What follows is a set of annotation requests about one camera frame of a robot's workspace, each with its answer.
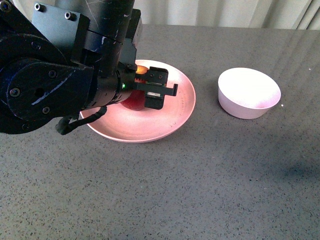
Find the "plate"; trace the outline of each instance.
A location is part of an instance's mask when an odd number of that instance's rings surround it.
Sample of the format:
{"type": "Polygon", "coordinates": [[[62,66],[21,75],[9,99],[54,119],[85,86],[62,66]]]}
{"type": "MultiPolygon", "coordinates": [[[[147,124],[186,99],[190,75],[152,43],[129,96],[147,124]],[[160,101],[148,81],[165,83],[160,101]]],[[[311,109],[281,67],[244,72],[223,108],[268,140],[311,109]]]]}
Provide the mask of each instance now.
{"type": "MultiPolygon", "coordinates": [[[[167,69],[167,87],[173,88],[178,84],[178,90],[176,96],[165,96],[161,110],[144,108],[134,111],[118,103],[108,106],[104,116],[88,124],[96,133],[122,143],[147,143],[172,134],[189,119],[196,104],[194,86],[181,71],[159,61],[136,60],[135,63],[147,68],[167,69]]],[[[98,110],[88,109],[80,114],[86,118],[98,110]]]]}

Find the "bolt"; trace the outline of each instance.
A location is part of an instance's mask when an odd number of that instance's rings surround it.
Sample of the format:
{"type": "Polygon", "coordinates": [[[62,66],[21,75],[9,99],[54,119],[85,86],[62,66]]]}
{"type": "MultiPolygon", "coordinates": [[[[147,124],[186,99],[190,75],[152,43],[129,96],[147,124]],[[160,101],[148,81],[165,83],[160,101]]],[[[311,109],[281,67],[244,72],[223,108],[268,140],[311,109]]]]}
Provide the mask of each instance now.
{"type": "Polygon", "coordinates": [[[0,10],[2,12],[9,13],[11,9],[11,4],[8,1],[0,1],[0,10]]]}
{"type": "Polygon", "coordinates": [[[44,12],[46,10],[46,7],[44,5],[41,5],[39,3],[36,3],[34,5],[34,9],[38,12],[44,12]]]}
{"type": "Polygon", "coordinates": [[[57,77],[57,72],[55,70],[51,70],[49,72],[49,78],[55,79],[57,77]]]}
{"type": "Polygon", "coordinates": [[[50,113],[50,107],[48,107],[48,106],[44,107],[44,108],[42,109],[42,113],[43,113],[44,115],[47,115],[48,113],[50,113]]]}
{"type": "Polygon", "coordinates": [[[30,124],[29,123],[25,123],[22,125],[22,130],[23,131],[27,131],[30,128],[30,124]]]}
{"type": "Polygon", "coordinates": [[[15,87],[15,88],[12,88],[12,89],[10,90],[10,96],[13,97],[13,98],[19,97],[20,94],[21,94],[21,91],[20,91],[19,88],[16,88],[16,87],[15,87]]]}
{"type": "Polygon", "coordinates": [[[34,49],[34,50],[40,50],[41,49],[41,45],[37,42],[37,41],[33,41],[31,43],[31,47],[34,49]]]}
{"type": "Polygon", "coordinates": [[[66,11],[64,14],[65,19],[70,20],[70,21],[74,21],[77,19],[77,15],[75,15],[72,12],[66,11]]]}

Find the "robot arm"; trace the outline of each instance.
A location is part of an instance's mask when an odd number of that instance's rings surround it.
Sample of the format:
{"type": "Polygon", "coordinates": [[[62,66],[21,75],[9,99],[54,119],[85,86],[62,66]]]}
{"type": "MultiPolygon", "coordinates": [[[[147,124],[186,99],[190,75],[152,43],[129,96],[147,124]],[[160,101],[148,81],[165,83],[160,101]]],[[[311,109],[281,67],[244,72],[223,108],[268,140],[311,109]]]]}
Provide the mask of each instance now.
{"type": "Polygon", "coordinates": [[[0,0],[0,132],[23,134],[63,117],[66,134],[106,113],[108,105],[145,91],[145,107],[161,109],[168,71],[151,67],[136,75],[141,12],[134,0],[36,2],[32,23],[0,0]],[[144,83],[136,83],[135,78],[144,83]],[[89,119],[80,111],[101,107],[89,119]]]}

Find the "gray countertop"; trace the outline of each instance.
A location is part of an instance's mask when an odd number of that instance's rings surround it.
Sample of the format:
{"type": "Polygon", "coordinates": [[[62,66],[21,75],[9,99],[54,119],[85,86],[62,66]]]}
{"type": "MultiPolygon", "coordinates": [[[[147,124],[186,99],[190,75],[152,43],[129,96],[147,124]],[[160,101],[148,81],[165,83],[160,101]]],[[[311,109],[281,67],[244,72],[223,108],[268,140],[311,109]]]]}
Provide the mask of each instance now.
{"type": "Polygon", "coordinates": [[[0,239],[319,239],[319,56],[319,31],[145,25],[137,59],[190,78],[190,119],[143,144],[60,136],[57,119],[0,134],[0,239]],[[227,114],[218,77],[235,67],[272,77],[279,104],[227,114]]]}

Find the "red apple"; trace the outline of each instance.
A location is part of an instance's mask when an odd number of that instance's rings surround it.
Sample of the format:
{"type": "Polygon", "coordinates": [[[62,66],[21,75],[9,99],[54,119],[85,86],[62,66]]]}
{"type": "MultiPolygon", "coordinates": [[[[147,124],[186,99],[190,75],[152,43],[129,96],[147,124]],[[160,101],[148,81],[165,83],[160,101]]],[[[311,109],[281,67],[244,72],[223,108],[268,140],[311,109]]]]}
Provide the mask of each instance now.
{"type": "Polygon", "coordinates": [[[131,95],[121,104],[127,109],[140,111],[145,107],[145,91],[142,90],[133,90],[131,95]]]}
{"type": "MultiPolygon", "coordinates": [[[[145,74],[149,69],[145,66],[137,66],[136,73],[138,74],[145,74]]],[[[143,83],[145,84],[146,81],[135,79],[136,83],[143,83]]],[[[127,109],[134,110],[134,111],[140,111],[144,109],[145,107],[145,91],[142,90],[133,90],[131,95],[124,101],[121,102],[121,104],[126,107],[127,109]]]]}

